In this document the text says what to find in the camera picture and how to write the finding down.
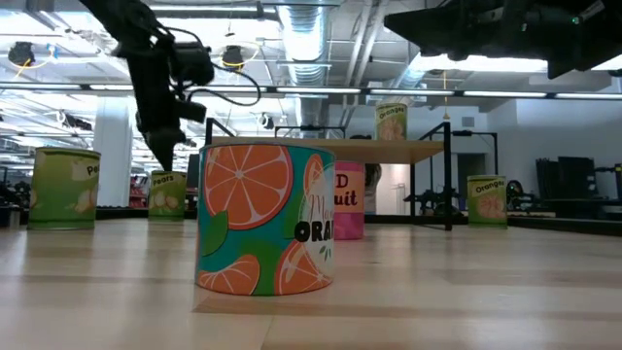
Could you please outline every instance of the teal can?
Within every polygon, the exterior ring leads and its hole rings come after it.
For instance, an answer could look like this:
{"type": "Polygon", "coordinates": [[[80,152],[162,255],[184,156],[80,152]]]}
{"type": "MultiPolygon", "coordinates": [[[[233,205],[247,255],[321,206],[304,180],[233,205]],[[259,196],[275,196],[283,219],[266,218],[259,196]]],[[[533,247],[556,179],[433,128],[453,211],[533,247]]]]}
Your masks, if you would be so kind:
{"type": "Polygon", "coordinates": [[[254,143],[200,154],[198,286],[280,296],[332,282],[333,153],[254,143]]]}

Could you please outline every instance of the ceiling light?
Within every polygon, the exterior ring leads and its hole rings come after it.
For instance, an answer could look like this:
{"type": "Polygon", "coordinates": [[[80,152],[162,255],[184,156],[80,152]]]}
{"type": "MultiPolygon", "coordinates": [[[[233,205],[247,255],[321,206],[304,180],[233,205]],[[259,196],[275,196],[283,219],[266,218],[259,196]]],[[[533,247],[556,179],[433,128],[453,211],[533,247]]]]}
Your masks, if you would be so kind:
{"type": "MultiPolygon", "coordinates": [[[[256,87],[210,87],[210,86],[191,88],[189,89],[189,91],[193,91],[195,89],[203,89],[203,88],[212,90],[214,92],[257,92],[256,87]]],[[[266,88],[260,87],[259,91],[266,92],[266,88]]]]}
{"type": "Polygon", "coordinates": [[[428,90],[428,89],[388,89],[373,88],[369,91],[372,95],[396,95],[396,96],[451,96],[452,90],[428,90]]]}
{"type": "Polygon", "coordinates": [[[558,93],[555,95],[555,98],[587,100],[622,99],[622,93],[558,93]]]}
{"type": "Polygon", "coordinates": [[[472,97],[506,97],[506,98],[543,98],[545,92],[512,92],[512,91],[465,91],[464,96],[472,97]]]}
{"type": "MultiPolygon", "coordinates": [[[[249,12],[256,11],[257,7],[253,6],[201,6],[201,5],[152,5],[150,8],[153,11],[222,11],[222,12],[249,12]]],[[[274,14],[276,11],[273,8],[264,8],[263,11],[268,14],[274,14]]]]}
{"type": "Polygon", "coordinates": [[[546,72],[548,63],[540,59],[525,58],[488,58],[481,55],[470,55],[462,61],[449,59],[447,54],[423,57],[420,54],[413,59],[412,67],[422,71],[461,70],[474,72],[546,72]]]}
{"type": "Polygon", "coordinates": [[[277,87],[277,92],[282,93],[341,93],[359,94],[360,88],[341,88],[341,87],[277,87]]]}
{"type": "Polygon", "coordinates": [[[134,87],[131,85],[91,85],[90,88],[95,90],[110,90],[110,91],[132,91],[134,87]]]}
{"type": "Polygon", "coordinates": [[[13,170],[32,170],[34,169],[34,165],[8,165],[9,169],[13,170]]]}
{"type": "Polygon", "coordinates": [[[77,84],[0,83],[1,89],[80,90],[77,84]]]}

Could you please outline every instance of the can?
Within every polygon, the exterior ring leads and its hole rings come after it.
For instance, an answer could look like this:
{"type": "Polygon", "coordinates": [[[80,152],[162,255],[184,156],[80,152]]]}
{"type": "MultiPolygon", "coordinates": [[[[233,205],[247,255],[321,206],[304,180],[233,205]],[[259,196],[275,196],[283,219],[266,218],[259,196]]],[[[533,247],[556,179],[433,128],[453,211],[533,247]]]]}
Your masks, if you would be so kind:
{"type": "Polygon", "coordinates": [[[38,148],[28,228],[93,228],[100,159],[101,155],[94,151],[38,148]]]}
{"type": "Polygon", "coordinates": [[[149,192],[149,219],[179,221],[186,213],[186,173],[153,171],[149,192]]]}
{"type": "Polygon", "coordinates": [[[334,154],[276,143],[200,152],[195,283],[282,296],[332,282],[334,154]]]}
{"type": "Polygon", "coordinates": [[[352,161],[338,161],[334,181],[334,239],[362,239],[365,166],[352,161]]]}
{"type": "Polygon", "coordinates": [[[406,140],[408,137],[408,106],[386,103],[376,106],[376,140],[406,140]]]}
{"type": "Polygon", "coordinates": [[[475,227],[507,228],[504,176],[469,176],[468,224],[475,227]]]}

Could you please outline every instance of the pipe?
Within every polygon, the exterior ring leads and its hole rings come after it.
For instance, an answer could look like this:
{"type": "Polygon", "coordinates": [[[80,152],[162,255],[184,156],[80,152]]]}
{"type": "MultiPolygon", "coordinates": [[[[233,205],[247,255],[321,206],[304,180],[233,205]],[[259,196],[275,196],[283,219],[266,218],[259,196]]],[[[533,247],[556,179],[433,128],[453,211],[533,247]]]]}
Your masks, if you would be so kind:
{"type": "Polygon", "coordinates": [[[184,8],[175,10],[175,8],[159,10],[154,8],[155,16],[158,18],[216,18],[216,19],[255,19],[255,20],[272,20],[279,21],[279,16],[275,12],[264,12],[259,9],[240,9],[232,8],[228,11],[227,8],[210,9],[205,10],[192,10],[188,11],[184,8]]]}
{"type": "MultiPolygon", "coordinates": [[[[363,51],[363,57],[361,58],[361,66],[359,67],[359,71],[357,72],[357,77],[354,81],[354,86],[359,87],[363,80],[363,75],[365,73],[365,69],[367,68],[367,63],[369,62],[369,57],[371,56],[371,50],[373,50],[373,45],[376,41],[376,37],[378,36],[378,31],[380,31],[380,27],[384,24],[385,12],[387,11],[387,7],[389,5],[389,0],[381,0],[378,8],[376,10],[376,18],[373,21],[373,28],[371,29],[371,33],[369,33],[369,38],[365,43],[365,49],[363,51]]],[[[341,120],[345,118],[345,123],[343,126],[348,127],[350,124],[350,119],[354,115],[354,112],[359,105],[360,97],[355,97],[355,101],[352,106],[343,110],[343,115],[341,116],[341,120]]]]}
{"type": "Polygon", "coordinates": [[[359,87],[361,85],[361,81],[363,80],[363,74],[365,73],[365,69],[367,68],[367,63],[369,62],[369,57],[371,56],[371,50],[373,49],[373,45],[376,41],[376,37],[378,36],[378,32],[380,28],[384,24],[385,12],[387,11],[387,7],[389,6],[389,0],[381,0],[378,5],[378,10],[376,11],[376,18],[373,22],[373,29],[369,34],[369,38],[365,43],[365,49],[363,51],[363,58],[361,58],[361,67],[359,67],[359,72],[357,72],[357,78],[354,81],[354,86],[359,87]]]}
{"type": "MultiPolygon", "coordinates": [[[[327,58],[328,9],[315,6],[281,6],[278,14],[283,23],[283,44],[288,60],[323,61],[327,58]]],[[[327,68],[313,65],[290,65],[290,78],[295,86],[321,86],[327,68]]],[[[295,102],[299,125],[328,124],[328,102],[319,98],[298,98],[295,102]]],[[[302,132],[302,137],[311,137],[302,132]]]]}
{"type": "Polygon", "coordinates": [[[363,12],[361,13],[361,26],[360,26],[359,32],[357,33],[357,37],[355,38],[355,41],[354,41],[354,48],[352,49],[352,55],[350,55],[350,64],[348,64],[348,70],[346,73],[346,81],[345,81],[346,87],[350,85],[350,81],[352,80],[352,75],[354,74],[354,68],[357,65],[357,58],[359,58],[359,53],[361,52],[361,46],[363,45],[363,39],[365,36],[365,29],[367,28],[367,24],[369,23],[370,15],[371,15],[371,4],[369,1],[366,1],[365,6],[363,6],[363,12]]]}

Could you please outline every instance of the white column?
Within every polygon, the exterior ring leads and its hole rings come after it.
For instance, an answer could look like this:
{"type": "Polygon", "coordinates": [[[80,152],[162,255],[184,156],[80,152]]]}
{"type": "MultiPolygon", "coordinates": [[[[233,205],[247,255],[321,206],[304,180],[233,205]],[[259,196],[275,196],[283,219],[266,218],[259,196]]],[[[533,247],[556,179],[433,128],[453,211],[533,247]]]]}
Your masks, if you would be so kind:
{"type": "Polygon", "coordinates": [[[97,205],[129,204],[133,105],[127,97],[98,99],[93,142],[93,149],[101,154],[97,205]]]}

